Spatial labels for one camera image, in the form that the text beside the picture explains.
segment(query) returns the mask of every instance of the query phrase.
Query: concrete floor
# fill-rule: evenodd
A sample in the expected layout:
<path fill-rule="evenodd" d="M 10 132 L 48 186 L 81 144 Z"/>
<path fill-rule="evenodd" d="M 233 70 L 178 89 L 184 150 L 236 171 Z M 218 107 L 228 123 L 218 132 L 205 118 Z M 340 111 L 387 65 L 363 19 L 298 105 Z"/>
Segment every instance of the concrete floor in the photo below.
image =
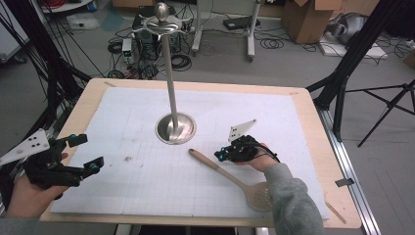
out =
<path fill-rule="evenodd" d="M 111 10 L 107 5 L 100 6 L 93 15 L 101 27 L 77 32 L 73 38 L 100 71 L 107 71 L 111 67 L 108 40 L 115 37 L 117 31 L 131 26 L 133 15 Z M 213 15 L 205 26 L 223 30 L 225 27 L 221 21 L 224 19 L 223 16 Z M 278 19 L 260 20 L 259 30 L 280 27 Z M 280 34 L 284 30 L 269 33 Z M 319 48 L 315 52 L 308 52 L 301 45 L 288 41 L 284 41 L 284 47 L 280 49 L 264 49 L 260 46 L 260 41 L 256 40 L 254 61 L 249 62 L 244 36 L 204 32 L 202 40 L 200 52 L 196 57 L 191 57 L 192 67 L 187 71 L 176 71 L 173 74 L 175 80 L 306 87 L 328 76 L 341 60 L 338 57 L 323 56 Z M 70 40 L 68 47 L 77 68 L 88 74 L 98 74 Z M 415 70 L 406 66 L 403 59 L 393 53 L 393 46 L 383 49 L 390 53 L 388 58 L 378 65 L 374 60 L 363 60 L 352 74 L 347 89 L 400 85 L 414 79 Z M 125 70 L 125 65 L 118 63 L 117 68 Z M 46 102 L 31 63 L 21 65 L 10 62 L 2 66 L 0 74 L 2 156 L 19 144 L 46 107 Z M 165 76 L 159 73 L 155 79 L 165 80 Z M 401 89 L 388 89 L 376 93 L 391 99 L 400 91 Z M 399 105 L 413 109 L 409 94 Z M 415 182 L 412 180 L 415 178 L 415 161 L 412 159 L 415 156 L 414 116 L 393 110 L 367 142 L 362 147 L 357 147 L 385 109 L 385 103 L 368 94 L 347 93 L 342 136 L 382 234 L 409 235 L 415 231 Z M 61 234 L 113 234 L 115 225 L 39 223 L 35 231 L 36 234 L 55 234 L 57 228 L 63 232 Z M 327 234 L 364 232 L 327 229 Z"/>

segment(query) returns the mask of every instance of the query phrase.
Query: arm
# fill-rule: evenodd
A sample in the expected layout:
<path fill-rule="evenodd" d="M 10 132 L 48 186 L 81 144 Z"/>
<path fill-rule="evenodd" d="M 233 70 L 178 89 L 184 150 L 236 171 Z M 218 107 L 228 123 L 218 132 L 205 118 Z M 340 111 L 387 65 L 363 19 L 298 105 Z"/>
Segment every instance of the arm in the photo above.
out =
<path fill-rule="evenodd" d="M 261 151 L 257 155 L 257 158 L 249 162 L 236 165 L 251 165 L 256 170 L 264 172 L 273 204 L 276 233 L 279 235 L 324 234 L 320 212 L 308 196 L 304 182 L 293 178 L 285 164 L 278 164 Z"/>

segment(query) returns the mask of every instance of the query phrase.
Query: human hand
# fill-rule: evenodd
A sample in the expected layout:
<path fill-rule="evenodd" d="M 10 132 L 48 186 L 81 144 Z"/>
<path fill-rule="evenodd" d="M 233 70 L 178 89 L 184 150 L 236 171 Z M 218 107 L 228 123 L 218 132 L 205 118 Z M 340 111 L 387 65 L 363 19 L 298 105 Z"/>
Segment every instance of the human hand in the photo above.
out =
<path fill-rule="evenodd" d="M 49 204 L 56 197 L 63 194 L 69 187 L 52 186 L 48 189 L 41 189 L 35 184 L 31 184 L 27 175 L 22 175 L 13 188 L 12 200 L 7 209 L 6 217 L 39 217 L 49 207 Z"/>
<path fill-rule="evenodd" d="M 255 157 L 252 160 L 248 162 L 235 163 L 235 165 L 250 165 L 254 169 L 261 171 L 261 172 L 264 172 L 266 169 L 276 164 L 278 164 L 277 161 L 272 159 L 265 151 L 261 149 L 259 149 L 258 153 L 255 155 Z"/>

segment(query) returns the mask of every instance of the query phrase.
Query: metal pole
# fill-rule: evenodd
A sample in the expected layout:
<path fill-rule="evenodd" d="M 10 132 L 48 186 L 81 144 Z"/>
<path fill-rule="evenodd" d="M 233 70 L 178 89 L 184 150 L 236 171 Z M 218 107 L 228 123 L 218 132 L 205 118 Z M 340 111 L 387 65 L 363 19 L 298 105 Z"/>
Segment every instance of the metal pole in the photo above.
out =
<path fill-rule="evenodd" d="M 164 67 L 167 76 L 168 97 L 170 100 L 171 118 L 173 120 L 173 129 L 176 130 L 178 126 L 176 98 L 174 95 L 174 83 L 171 66 L 170 43 L 168 34 L 161 36 L 162 56 L 164 57 Z"/>

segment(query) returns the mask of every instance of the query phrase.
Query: wooden spoon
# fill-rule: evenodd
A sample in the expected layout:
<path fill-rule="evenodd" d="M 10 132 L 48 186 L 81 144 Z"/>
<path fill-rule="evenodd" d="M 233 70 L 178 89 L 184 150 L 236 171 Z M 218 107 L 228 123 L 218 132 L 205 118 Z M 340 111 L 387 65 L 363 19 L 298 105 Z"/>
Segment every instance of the wooden spoon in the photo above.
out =
<path fill-rule="evenodd" d="M 210 168 L 216 170 L 236 185 L 241 187 L 244 191 L 245 196 L 247 197 L 248 204 L 257 211 L 260 212 L 269 212 L 272 210 L 272 204 L 268 196 L 268 185 L 266 182 L 260 182 L 255 185 L 247 185 L 241 182 L 239 179 L 235 178 L 232 174 L 221 168 L 216 163 L 212 162 L 208 157 L 201 154 L 197 150 L 189 149 L 189 154 L 202 162 L 204 165 L 209 166 Z"/>

